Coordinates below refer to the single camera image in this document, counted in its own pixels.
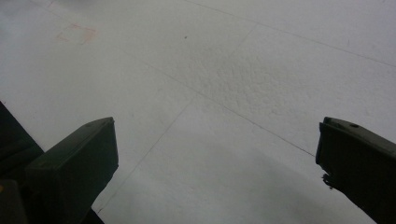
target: stain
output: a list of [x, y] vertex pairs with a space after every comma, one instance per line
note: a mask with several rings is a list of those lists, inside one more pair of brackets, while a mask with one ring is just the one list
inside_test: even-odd
[[89, 43], [96, 36], [96, 30], [88, 27], [82, 27], [73, 23], [64, 28], [57, 36], [56, 39], [63, 42], [70, 42], [73, 44], [84, 45]]

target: dark object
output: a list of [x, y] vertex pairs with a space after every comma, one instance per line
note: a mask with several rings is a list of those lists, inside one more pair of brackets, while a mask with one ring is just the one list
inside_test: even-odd
[[317, 164], [324, 182], [377, 223], [396, 223], [396, 145], [357, 124], [320, 123]]
[[27, 224], [23, 203], [15, 180], [0, 180], [0, 223]]
[[118, 168], [114, 120], [88, 123], [26, 167], [51, 223], [80, 223]]
[[30, 224], [103, 224], [91, 205], [118, 167], [113, 118], [80, 127], [43, 154], [0, 103], [0, 179], [16, 181], [0, 180], [9, 189], [0, 192], [0, 223], [20, 223], [12, 208]]

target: white floor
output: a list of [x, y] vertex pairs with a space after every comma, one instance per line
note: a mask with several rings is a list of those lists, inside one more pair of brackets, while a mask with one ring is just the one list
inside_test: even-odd
[[396, 2], [0, 0], [0, 100], [45, 150], [114, 117], [118, 223], [374, 223], [318, 123], [396, 142]]

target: dark green metal part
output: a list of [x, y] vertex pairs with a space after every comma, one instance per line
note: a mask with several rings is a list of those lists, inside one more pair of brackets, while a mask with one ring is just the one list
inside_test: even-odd
[[28, 224], [15, 180], [0, 180], [0, 212], [2, 224]]
[[377, 223], [396, 223], [396, 145], [361, 126], [325, 118], [317, 164], [324, 182]]
[[77, 129], [26, 167], [52, 223], [79, 223], [118, 168], [113, 118]]
[[44, 151], [0, 103], [0, 179], [13, 179], [25, 188], [24, 167]]

